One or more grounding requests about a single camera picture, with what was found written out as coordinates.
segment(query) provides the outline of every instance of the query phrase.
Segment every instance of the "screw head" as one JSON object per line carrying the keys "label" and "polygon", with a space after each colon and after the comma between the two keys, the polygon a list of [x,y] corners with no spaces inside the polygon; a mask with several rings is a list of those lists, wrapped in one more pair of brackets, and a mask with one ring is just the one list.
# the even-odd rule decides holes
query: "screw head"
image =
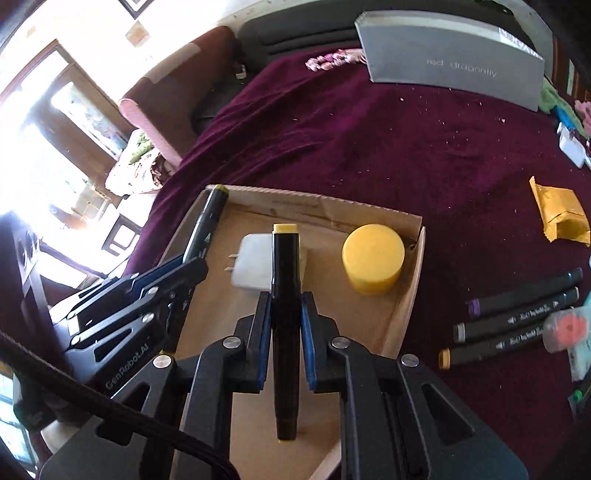
{"label": "screw head", "polygon": [[228,338],[224,338],[222,345],[226,348],[238,348],[242,343],[242,340],[240,340],[238,337],[228,337]]}
{"label": "screw head", "polygon": [[166,368],[173,362],[173,359],[170,358],[168,355],[159,355],[157,356],[152,363],[156,368]]}
{"label": "screw head", "polygon": [[414,368],[418,366],[418,357],[411,353],[405,353],[400,361],[405,367]]}
{"label": "screw head", "polygon": [[344,349],[351,345],[351,340],[347,337],[335,337],[330,344],[335,348]]}

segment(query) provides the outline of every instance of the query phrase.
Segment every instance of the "velvet blanket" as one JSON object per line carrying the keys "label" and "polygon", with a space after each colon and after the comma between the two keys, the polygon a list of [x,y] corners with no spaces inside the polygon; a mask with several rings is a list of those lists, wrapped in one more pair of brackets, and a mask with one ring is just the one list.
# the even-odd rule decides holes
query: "velvet blanket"
{"label": "velvet blanket", "polygon": [[[591,174],[559,150],[553,119],[482,95],[373,84],[362,64],[311,72],[310,56],[277,60],[220,111],[156,198],[128,272],[154,266],[199,192],[226,183],[421,215],[423,271],[401,353],[436,371],[452,325],[469,321],[466,300],[575,267],[586,296],[590,250],[546,240],[528,184],[573,189],[591,214]],[[532,477],[573,425],[567,354],[541,343],[439,373]]]}

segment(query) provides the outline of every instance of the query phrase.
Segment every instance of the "yellow pouch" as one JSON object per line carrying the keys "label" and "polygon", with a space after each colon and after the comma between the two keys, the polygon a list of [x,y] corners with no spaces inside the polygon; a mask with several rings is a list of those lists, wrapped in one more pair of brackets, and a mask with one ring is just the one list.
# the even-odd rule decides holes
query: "yellow pouch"
{"label": "yellow pouch", "polygon": [[544,187],[538,185],[533,177],[530,178],[530,187],[540,210],[544,234],[550,242],[566,238],[591,245],[589,221],[572,190]]}

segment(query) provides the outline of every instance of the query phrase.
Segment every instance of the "cardboard tray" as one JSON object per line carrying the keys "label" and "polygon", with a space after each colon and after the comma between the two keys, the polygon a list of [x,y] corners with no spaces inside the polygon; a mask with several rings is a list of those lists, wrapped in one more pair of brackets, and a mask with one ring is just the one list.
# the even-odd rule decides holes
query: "cardboard tray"
{"label": "cardboard tray", "polygon": [[[373,353],[396,357],[417,292],[425,229],[421,217],[374,205],[322,195],[228,186],[229,200],[207,254],[209,274],[197,286],[183,327],[176,358],[201,353],[210,343],[233,333],[236,321],[255,311],[258,293],[233,287],[224,271],[242,237],[269,233],[274,223],[297,223],[309,249],[302,290],[314,293],[318,311],[334,318],[341,335]],[[170,241],[162,261],[181,254],[209,192],[203,191]],[[369,223],[397,231],[405,259],[395,288],[387,295],[361,296],[350,286],[341,260],[349,233]],[[294,442],[279,443],[275,431],[272,360],[260,395],[235,394],[230,459],[244,480],[325,479],[340,461],[338,394],[315,395],[300,369],[300,411]]]}

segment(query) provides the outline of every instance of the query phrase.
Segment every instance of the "black cable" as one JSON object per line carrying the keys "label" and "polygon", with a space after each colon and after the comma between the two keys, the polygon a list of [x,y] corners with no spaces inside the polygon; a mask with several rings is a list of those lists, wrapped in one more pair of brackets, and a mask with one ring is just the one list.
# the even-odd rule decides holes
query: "black cable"
{"label": "black cable", "polygon": [[106,421],[119,422],[146,438],[162,440],[178,451],[211,465],[221,478],[240,480],[238,471],[230,460],[207,443],[79,384],[4,332],[0,332],[0,360],[90,414]]}

